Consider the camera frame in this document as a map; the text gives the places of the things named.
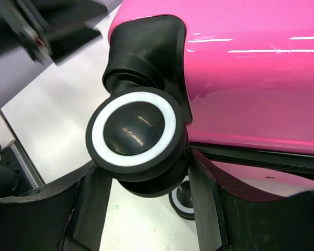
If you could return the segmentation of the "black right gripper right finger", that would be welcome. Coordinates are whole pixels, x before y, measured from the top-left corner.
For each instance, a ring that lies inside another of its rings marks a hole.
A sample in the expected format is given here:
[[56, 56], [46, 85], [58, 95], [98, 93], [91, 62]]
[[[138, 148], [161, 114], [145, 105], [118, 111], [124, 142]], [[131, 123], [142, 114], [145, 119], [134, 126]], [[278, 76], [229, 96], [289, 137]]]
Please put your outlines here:
[[191, 154], [201, 250], [314, 250], [314, 180]]

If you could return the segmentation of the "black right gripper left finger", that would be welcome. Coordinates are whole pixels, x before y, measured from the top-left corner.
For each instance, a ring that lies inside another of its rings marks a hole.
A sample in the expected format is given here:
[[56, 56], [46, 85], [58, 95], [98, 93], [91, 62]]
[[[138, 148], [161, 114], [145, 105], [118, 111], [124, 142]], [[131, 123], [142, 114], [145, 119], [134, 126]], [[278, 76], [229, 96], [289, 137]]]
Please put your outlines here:
[[0, 250], [99, 250], [112, 178], [92, 162], [0, 198]]

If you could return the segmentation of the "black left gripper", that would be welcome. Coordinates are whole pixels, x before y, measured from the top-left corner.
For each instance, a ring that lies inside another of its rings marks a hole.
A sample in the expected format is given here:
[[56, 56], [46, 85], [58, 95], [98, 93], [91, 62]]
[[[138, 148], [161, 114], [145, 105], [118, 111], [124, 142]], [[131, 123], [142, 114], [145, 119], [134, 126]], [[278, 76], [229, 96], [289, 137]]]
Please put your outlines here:
[[0, 56], [21, 47], [59, 63], [101, 35], [89, 22], [103, 15], [99, 1], [0, 1]]

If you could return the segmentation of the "pink hard-shell suitcase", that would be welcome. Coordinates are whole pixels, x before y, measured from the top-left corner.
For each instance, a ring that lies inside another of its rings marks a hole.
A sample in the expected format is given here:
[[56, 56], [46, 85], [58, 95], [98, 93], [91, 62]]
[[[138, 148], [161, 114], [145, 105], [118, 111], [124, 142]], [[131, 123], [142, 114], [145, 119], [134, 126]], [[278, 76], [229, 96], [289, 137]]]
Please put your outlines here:
[[196, 213], [314, 219], [314, 1], [123, 1], [86, 131], [127, 190], [176, 193]]

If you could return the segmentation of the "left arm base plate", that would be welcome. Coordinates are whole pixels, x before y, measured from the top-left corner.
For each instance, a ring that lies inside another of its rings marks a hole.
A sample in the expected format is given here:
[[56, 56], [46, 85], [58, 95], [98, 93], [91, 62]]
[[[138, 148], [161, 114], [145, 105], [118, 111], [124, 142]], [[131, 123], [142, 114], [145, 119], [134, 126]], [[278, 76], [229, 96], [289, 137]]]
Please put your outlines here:
[[0, 198], [29, 195], [45, 184], [0, 109]]

